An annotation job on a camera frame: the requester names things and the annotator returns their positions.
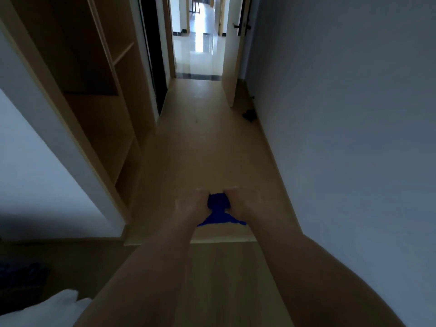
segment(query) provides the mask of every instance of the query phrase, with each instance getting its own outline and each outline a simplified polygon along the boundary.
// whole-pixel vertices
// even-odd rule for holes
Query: bare arm
[[[224,191],[231,214],[245,220],[296,327],[404,326],[391,308],[356,274],[268,210],[259,193]]]
[[[208,191],[176,202],[172,218],[120,267],[74,327],[172,326],[193,231],[209,215]]]

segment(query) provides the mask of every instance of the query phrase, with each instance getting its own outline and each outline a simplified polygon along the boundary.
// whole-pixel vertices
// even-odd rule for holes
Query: forearm
[[[170,326],[195,230],[174,215],[120,267],[76,323],[83,326]]]
[[[403,326],[357,275],[264,207],[246,220],[295,326]]]

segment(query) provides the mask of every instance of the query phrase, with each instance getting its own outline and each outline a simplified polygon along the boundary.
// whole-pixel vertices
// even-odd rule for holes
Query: floor
[[[225,37],[217,35],[214,24],[214,9],[200,3],[200,13],[190,12],[190,34],[173,36],[178,78],[221,80]]]
[[[127,244],[112,241],[12,245],[0,242],[0,257],[50,266],[40,300],[63,289],[94,297],[123,261],[173,208],[184,189],[225,186],[260,190],[266,203],[298,226],[242,85],[230,109],[221,82],[174,79],[157,133],[149,141],[150,172],[135,204]],[[262,251],[248,226],[197,229],[177,307],[175,326],[292,326]]]
[[[139,185],[127,245],[139,245],[167,218],[185,190],[245,185],[260,191],[273,209],[297,223],[258,121],[242,113],[251,108],[243,89],[235,107],[227,104],[221,82],[172,80],[148,156],[149,176]],[[255,241],[248,226],[204,225],[193,243]]]

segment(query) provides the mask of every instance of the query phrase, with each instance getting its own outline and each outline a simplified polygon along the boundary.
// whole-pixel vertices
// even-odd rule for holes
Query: hand
[[[175,214],[178,217],[191,219],[196,225],[204,222],[211,214],[208,208],[208,198],[210,192],[206,189],[198,188],[176,200]]]
[[[230,201],[231,208],[229,213],[236,219],[247,221],[250,215],[253,214],[253,209],[256,209],[263,203],[260,193],[247,188],[233,187],[224,189],[224,194],[227,195]]]

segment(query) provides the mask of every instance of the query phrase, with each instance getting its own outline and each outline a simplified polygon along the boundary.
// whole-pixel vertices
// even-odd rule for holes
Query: blue fabric
[[[226,209],[230,208],[230,202],[224,193],[209,195],[208,208],[212,210],[209,217],[206,218],[204,222],[198,224],[198,226],[203,226],[207,224],[221,224],[225,222],[231,222],[233,224],[247,225],[246,222],[240,221],[230,214],[226,213]]]

